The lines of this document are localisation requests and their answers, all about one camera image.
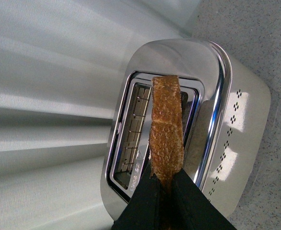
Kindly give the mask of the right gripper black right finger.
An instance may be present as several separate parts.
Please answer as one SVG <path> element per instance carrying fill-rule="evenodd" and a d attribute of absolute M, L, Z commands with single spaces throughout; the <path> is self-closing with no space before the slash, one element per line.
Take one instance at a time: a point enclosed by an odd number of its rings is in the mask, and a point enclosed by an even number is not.
<path fill-rule="evenodd" d="M 234 230 L 181 169 L 172 180 L 172 227 L 178 230 Z"/>

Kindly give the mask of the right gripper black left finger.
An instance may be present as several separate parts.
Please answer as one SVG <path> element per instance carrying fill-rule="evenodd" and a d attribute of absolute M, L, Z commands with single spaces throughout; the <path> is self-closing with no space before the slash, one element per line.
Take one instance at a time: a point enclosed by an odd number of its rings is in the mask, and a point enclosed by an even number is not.
<path fill-rule="evenodd" d="M 128 205 L 114 221 L 113 230 L 158 230 L 160 224 L 161 184 L 151 175 L 149 163 Z"/>

